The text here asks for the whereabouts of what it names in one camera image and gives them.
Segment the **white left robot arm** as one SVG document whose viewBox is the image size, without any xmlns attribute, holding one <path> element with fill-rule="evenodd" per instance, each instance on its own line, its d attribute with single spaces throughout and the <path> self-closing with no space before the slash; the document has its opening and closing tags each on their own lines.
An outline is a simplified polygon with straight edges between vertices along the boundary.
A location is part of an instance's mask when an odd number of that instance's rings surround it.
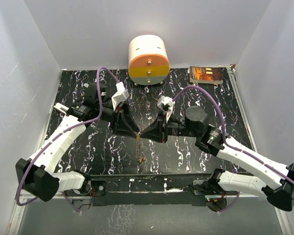
<svg viewBox="0 0 294 235">
<path fill-rule="evenodd" d="M 140 131 L 130 114 L 126 101 L 129 93 L 123 82 L 116 84 L 117 91 L 112 97 L 106 96 L 107 87 L 103 84 L 100 85 L 100 94 L 95 83 L 84 84 L 84 88 L 84 97 L 70 108 L 56 103 L 55 109 L 64 114 L 61 123 L 36 153 L 16 163 L 22 189 L 44 202 L 67 190 L 73 189 L 80 195 L 91 191 L 92 184 L 86 174 L 76 170 L 54 171 L 62 156 L 92 122 L 106 121 L 112 133 L 122 137 L 136 138 Z"/>
</svg>

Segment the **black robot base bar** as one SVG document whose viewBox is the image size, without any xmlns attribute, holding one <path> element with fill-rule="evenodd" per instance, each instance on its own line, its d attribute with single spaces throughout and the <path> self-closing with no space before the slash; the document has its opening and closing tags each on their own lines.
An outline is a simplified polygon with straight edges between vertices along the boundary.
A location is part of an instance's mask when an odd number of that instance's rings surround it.
<svg viewBox="0 0 294 235">
<path fill-rule="evenodd" d="M 199 185 L 210 174 L 122 174 L 92 175 L 93 206 L 111 205 L 192 205 L 205 207 L 214 199 L 222 207 L 235 192 L 214 192 Z"/>
</svg>

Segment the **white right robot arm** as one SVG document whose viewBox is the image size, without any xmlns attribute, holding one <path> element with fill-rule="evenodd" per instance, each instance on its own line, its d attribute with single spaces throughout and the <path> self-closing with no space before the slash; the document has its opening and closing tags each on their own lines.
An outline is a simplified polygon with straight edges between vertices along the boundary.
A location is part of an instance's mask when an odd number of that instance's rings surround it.
<svg viewBox="0 0 294 235">
<path fill-rule="evenodd" d="M 194 137 L 202 152 L 243 168 L 248 175 L 216 169 L 206 185 L 214 194 L 237 191 L 265 197 L 278 209 L 290 212 L 294 206 L 294 164 L 285 165 L 243 146 L 222 130 L 210 125 L 210 117 L 199 106 L 191 106 L 183 119 L 167 118 L 160 110 L 155 121 L 140 137 L 165 143 L 169 136 Z"/>
</svg>

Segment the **yellow key tag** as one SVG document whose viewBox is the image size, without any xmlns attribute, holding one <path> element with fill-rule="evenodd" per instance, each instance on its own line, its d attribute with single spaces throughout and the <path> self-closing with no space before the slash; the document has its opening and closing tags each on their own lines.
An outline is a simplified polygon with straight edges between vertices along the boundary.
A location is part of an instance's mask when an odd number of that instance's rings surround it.
<svg viewBox="0 0 294 235">
<path fill-rule="evenodd" d="M 137 159 L 137 162 L 138 162 L 138 164 L 140 165 L 140 164 L 142 164 L 142 163 L 145 163 L 146 162 L 146 157 L 139 157 L 138 159 Z"/>
</svg>

